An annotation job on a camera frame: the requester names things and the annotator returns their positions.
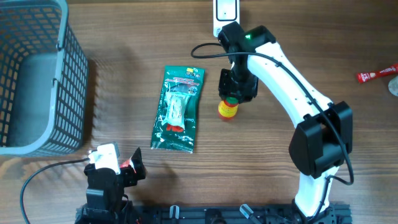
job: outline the gray plastic basket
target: gray plastic basket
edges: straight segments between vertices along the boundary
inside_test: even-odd
[[[0,0],[0,155],[59,156],[82,144],[88,62],[64,0]]]

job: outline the green plastic package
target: green plastic package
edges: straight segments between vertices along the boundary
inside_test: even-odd
[[[151,149],[193,152],[203,68],[166,65]]]

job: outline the red tube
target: red tube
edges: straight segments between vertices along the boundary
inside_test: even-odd
[[[356,78],[358,79],[359,83],[364,83],[373,79],[377,79],[380,77],[385,77],[388,75],[392,75],[398,72],[398,63],[391,65],[390,67],[377,71],[377,72],[366,72],[366,73],[358,73],[356,74]]]

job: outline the wood grain surface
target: wood grain surface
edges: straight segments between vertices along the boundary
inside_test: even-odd
[[[355,184],[334,182],[332,202],[349,203],[355,223],[397,223],[398,98],[386,77],[359,85],[354,74],[398,60],[397,1],[242,1],[241,25],[267,26],[286,56],[313,86],[354,113],[351,160]],[[90,60],[85,145],[52,158],[0,157],[0,223],[22,223],[23,182],[48,164],[85,157],[117,141],[120,161],[141,147],[146,180],[126,189],[134,203],[153,205],[263,205],[290,203],[299,171],[288,146],[294,127],[261,84],[231,122],[217,116],[220,70],[226,58],[198,60],[191,49],[212,36],[211,1],[71,4],[70,24]],[[208,47],[198,54],[222,52]],[[151,150],[165,65],[206,69],[193,154]],[[43,172],[27,187],[32,223],[73,223],[86,202],[85,164]],[[344,166],[338,175],[348,178]]]

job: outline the small bottle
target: small bottle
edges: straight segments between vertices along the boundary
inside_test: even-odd
[[[238,100],[233,97],[227,97],[218,105],[218,116],[223,120],[230,120],[235,117],[238,111]]]

